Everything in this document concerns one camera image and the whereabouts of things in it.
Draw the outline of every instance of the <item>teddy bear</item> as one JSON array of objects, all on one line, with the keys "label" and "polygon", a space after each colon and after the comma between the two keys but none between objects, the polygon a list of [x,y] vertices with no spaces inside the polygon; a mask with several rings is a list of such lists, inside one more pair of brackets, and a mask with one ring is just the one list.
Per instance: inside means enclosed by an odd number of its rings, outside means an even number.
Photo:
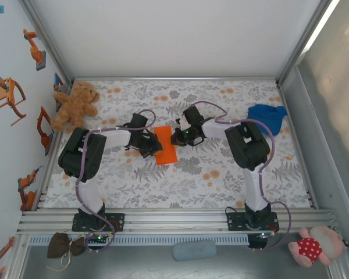
[{"label": "teddy bear", "polygon": [[94,117],[98,113],[97,109],[90,103],[99,100],[99,93],[96,92],[92,84],[86,81],[75,82],[72,86],[71,96],[56,92],[54,98],[62,104],[51,123],[55,131],[63,131],[68,122],[71,123],[72,131],[77,127],[85,127],[84,114]]},{"label": "teddy bear", "polygon": [[318,259],[328,266],[349,247],[332,227],[316,226],[310,232],[301,228],[299,233],[302,239],[290,242],[289,250],[300,266],[311,267]]}]

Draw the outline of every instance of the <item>orange block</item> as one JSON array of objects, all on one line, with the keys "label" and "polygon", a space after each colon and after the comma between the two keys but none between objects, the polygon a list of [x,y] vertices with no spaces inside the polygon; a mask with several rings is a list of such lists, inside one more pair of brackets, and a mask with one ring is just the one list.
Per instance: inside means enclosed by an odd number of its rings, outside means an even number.
[{"label": "orange block", "polygon": [[172,129],[170,126],[160,126],[154,128],[154,134],[158,136],[159,142],[162,144],[163,152],[155,155],[156,164],[171,164],[178,162],[176,148],[170,144]]}]

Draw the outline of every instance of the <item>patterned mat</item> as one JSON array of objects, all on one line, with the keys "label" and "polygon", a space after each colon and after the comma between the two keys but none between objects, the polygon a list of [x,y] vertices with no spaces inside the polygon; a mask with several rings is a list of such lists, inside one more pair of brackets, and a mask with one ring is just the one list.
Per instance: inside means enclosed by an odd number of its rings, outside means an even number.
[{"label": "patterned mat", "polygon": [[[153,109],[155,126],[176,127],[175,119],[195,101],[211,101],[225,108],[228,120],[247,117],[256,103],[282,105],[273,80],[261,81],[180,81],[124,80],[92,81],[101,94],[95,103],[97,117],[85,117],[89,129],[112,127],[129,122],[134,112]],[[221,112],[198,105],[204,117]],[[70,134],[63,133],[58,155]],[[266,168],[264,184],[271,201],[280,200],[292,208],[307,208],[309,202],[291,140],[289,125],[283,121],[275,136],[276,153]],[[123,147],[106,150],[97,174],[102,200],[108,208],[225,208],[243,207],[244,177],[231,151],[220,139],[208,138],[196,147],[176,148],[178,162],[157,166],[155,158],[143,159]],[[55,163],[46,208],[77,208],[74,178],[64,175]]]}]

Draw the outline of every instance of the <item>brown cloth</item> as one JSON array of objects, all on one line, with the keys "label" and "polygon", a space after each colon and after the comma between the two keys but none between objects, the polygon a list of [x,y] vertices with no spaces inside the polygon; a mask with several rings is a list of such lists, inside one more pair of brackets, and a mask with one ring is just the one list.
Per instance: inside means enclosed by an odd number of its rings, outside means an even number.
[{"label": "brown cloth", "polygon": [[62,257],[69,250],[73,256],[80,255],[84,251],[84,237],[72,241],[71,245],[70,242],[67,234],[56,232],[48,245],[47,258]]}]

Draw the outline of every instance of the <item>grey sponge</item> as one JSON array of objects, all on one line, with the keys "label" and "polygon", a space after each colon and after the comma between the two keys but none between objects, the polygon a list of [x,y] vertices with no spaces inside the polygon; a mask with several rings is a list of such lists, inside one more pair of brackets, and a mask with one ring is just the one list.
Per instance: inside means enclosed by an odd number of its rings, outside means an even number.
[{"label": "grey sponge", "polygon": [[216,256],[216,253],[216,244],[212,240],[177,243],[172,249],[173,258],[178,262],[206,259]]}]

